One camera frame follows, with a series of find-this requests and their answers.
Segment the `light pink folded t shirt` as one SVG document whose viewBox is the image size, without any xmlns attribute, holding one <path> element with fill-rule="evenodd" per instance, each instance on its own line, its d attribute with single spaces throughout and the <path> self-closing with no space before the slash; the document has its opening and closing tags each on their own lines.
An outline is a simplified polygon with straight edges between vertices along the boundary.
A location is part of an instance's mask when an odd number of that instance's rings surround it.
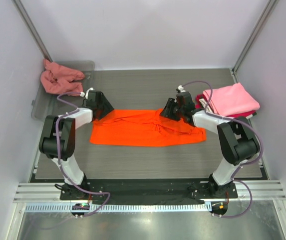
<svg viewBox="0 0 286 240">
<path fill-rule="evenodd" d="M 206 89 L 203 95 L 215 114 L 232 116 L 236 114 L 256 111 L 260 104 L 240 84 L 221 87 L 211 90 Z"/>
</svg>

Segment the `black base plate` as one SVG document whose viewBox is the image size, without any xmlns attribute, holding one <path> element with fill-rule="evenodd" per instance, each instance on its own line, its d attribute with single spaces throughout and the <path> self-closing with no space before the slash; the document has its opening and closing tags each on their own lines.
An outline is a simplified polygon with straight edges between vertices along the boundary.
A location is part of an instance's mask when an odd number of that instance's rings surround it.
<svg viewBox="0 0 286 240">
<path fill-rule="evenodd" d="M 202 199 L 236 199 L 234 183 L 217 186 L 202 178 L 165 179 L 92 179 L 72 184 L 55 185 L 61 190 L 61 200 L 86 200 L 102 203 L 110 194 L 109 204 L 165 205 Z"/>
</svg>

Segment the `left frame post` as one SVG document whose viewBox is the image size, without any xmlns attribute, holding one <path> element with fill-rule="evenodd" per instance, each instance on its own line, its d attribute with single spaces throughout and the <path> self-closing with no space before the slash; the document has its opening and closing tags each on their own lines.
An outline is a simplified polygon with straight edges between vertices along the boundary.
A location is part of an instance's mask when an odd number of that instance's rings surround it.
<svg viewBox="0 0 286 240">
<path fill-rule="evenodd" d="M 26 11 L 22 1 L 21 0 L 12 0 L 12 3 L 14 4 L 16 10 L 18 11 L 20 17 L 22 18 L 24 24 L 26 25 L 29 33 L 31 34 L 33 40 L 35 41 L 36 45 L 38 46 L 43 57 L 49 61 L 52 61 L 52 58 L 51 58 L 44 42 L 42 41 L 36 27 L 34 26 L 28 12 Z"/>
</svg>

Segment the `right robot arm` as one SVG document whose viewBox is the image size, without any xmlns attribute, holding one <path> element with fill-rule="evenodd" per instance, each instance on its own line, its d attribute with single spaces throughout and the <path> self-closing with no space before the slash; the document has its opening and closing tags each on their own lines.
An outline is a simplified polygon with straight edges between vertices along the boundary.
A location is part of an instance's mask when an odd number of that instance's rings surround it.
<svg viewBox="0 0 286 240">
<path fill-rule="evenodd" d="M 173 121 L 183 120 L 218 135 L 223 159 L 208 178 L 208 192 L 214 198 L 227 191 L 236 172 L 261 150 L 245 117 L 225 118 L 196 108 L 188 91 L 169 98 L 160 116 Z"/>
</svg>

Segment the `orange t shirt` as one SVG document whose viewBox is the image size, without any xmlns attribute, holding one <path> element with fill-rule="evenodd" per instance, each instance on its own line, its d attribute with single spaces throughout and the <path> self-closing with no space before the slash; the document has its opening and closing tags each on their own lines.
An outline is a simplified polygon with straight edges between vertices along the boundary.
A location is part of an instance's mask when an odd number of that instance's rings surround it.
<svg viewBox="0 0 286 240">
<path fill-rule="evenodd" d="M 96 145 L 168 147 L 198 144 L 207 140 L 203 128 L 183 120 L 160 116 L 162 110 L 115 109 L 92 123 L 89 142 Z"/>
</svg>

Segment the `clear grey plastic bin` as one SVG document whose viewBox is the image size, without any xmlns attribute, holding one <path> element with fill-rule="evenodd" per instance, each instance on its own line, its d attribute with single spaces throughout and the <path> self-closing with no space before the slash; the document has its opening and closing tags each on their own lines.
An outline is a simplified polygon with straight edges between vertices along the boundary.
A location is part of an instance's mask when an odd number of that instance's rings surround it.
<svg viewBox="0 0 286 240">
<path fill-rule="evenodd" d="M 79 70 L 85 74 L 85 79 L 80 82 L 83 85 L 84 89 L 90 88 L 90 82 L 95 70 L 95 63 L 91 60 L 74 60 L 74 61 L 59 61 L 58 64 L 65 67 Z M 56 103 L 55 96 L 49 93 L 46 93 L 42 84 L 39 85 L 37 95 L 35 100 L 32 102 L 33 108 L 31 112 L 31 117 L 34 120 L 44 120 L 45 117 L 49 114 L 52 114 L 55 110 L 58 109 L 58 105 L 61 103 Z"/>
</svg>

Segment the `frame post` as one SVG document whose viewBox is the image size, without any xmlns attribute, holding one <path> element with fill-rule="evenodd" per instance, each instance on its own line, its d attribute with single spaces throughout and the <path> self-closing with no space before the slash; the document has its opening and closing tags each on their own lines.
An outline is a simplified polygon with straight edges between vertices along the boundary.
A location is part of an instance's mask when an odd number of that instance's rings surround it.
<svg viewBox="0 0 286 240">
<path fill-rule="evenodd" d="M 245 46 L 243 47 L 239 57 L 236 60 L 235 65 L 231 68 L 232 75 L 236 75 L 237 71 L 239 70 L 241 64 L 245 60 L 246 56 L 248 55 L 250 49 L 254 45 L 255 41 L 258 39 L 261 31 L 263 30 L 265 24 L 267 23 L 269 17 L 273 13 L 275 7 L 278 4 L 278 0 L 269 0 L 267 1 L 266 6 L 264 7 L 262 13 L 260 14 L 248 40 L 245 43 Z"/>
<path fill-rule="evenodd" d="M 33 40 L 35 41 L 36 45 L 38 46 L 43 57 L 49 61 L 52 61 L 52 58 L 51 58 L 44 42 L 42 41 L 36 27 L 34 26 L 28 12 L 26 11 L 22 1 L 21 0 L 12 0 L 12 3 L 14 4 L 16 10 L 18 11 L 20 17 L 22 18 L 24 24 L 26 25 L 29 33 L 31 34 Z"/>
</svg>

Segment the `salmon pink crumpled t shirt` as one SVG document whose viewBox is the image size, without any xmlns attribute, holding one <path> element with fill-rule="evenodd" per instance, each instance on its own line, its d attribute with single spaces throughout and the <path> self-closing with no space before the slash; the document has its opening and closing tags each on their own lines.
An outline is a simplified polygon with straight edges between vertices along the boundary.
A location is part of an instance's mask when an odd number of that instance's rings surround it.
<svg viewBox="0 0 286 240">
<path fill-rule="evenodd" d="M 80 82 L 85 78 L 83 72 L 59 65 L 47 59 L 43 60 L 45 70 L 40 76 L 40 82 L 44 90 L 49 94 L 60 95 L 67 92 L 70 96 L 76 96 L 75 93 L 83 92 L 83 86 Z"/>
</svg>

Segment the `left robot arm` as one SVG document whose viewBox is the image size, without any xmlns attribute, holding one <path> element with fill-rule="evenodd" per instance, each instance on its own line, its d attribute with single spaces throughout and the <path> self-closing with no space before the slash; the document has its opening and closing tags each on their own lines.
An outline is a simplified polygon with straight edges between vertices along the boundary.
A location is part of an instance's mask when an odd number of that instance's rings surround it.
<svg viewBox="0 0 286 240">
<path fill-rule="evenodd" d="M 114 111 L 103 92 L 88 89 L 85 92 L 66 92 L 56 98 L 74 108 L 61 115 L 48 115 L 43 124 L 39 151 L 52 160 L 64 177 L 62 191 L 72 192 L 76 198 L 85 199 L 92 192 L 87 177 L 76 161 L 76 130 L 94 120 L 101 120 Z"/>
</svg>

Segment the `magenta folded t shirt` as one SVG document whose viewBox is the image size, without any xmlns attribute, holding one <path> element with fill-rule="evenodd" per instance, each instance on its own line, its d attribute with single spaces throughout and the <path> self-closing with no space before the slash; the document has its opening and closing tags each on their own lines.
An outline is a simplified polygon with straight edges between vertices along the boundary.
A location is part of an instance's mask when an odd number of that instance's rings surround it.
<svg viewBox="0 0 286 240">
<path fill-rule="evenodd" d="M 202 99 L 202 98 L 204 98 L 207 101 L 206 97 L 203 94 L 199 94 L 199 95 L 196 96 L 196 98 L 195 98 L 195 100 L 196 100 L 195 108 L 203 109 L 203 107 L 200 105 L 200 103 L 198 101 L 199 99 Z M 248 112 L 243 112 L 243 113 L 237 113 L 237 114 L 229 115 L 228 117 L 229 118 L 245 117 L 245 118 L 249 119 L 249 118 L 255 116 L 256 114 L 257 114 L 256 111 L 252 110 L 252 111 L 248 111 Z"/>
</svg>

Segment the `right frame post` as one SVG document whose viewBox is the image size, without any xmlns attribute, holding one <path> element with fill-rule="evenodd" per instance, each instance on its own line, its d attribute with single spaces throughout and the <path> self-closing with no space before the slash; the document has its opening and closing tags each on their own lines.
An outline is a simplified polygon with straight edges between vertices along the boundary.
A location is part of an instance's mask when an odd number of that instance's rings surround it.
<svg viewBox="0 0 286 240">
<path fill-rule="evenodd" d="M 261 31 L 263 30 L 265 24 L 267 23 L 269 17 L 273 13 L 275 7 L 278 4 L 278 0 L 269 0 L 267 1 L 266 6 L 264 7 L 262 13 L 260 14 L 248 40 L 245 43 L 245 46 L 243 47 L 239 57 L 236 60 L 235 65 L 231 68 L 232 75 L 236 75 L 237 71 L 239 70 L 241 64 L 245 60 L 246 56 L 248 55 L 250 49 L 254 45 L 255 41 L 258 39 Z"/>
</svg>

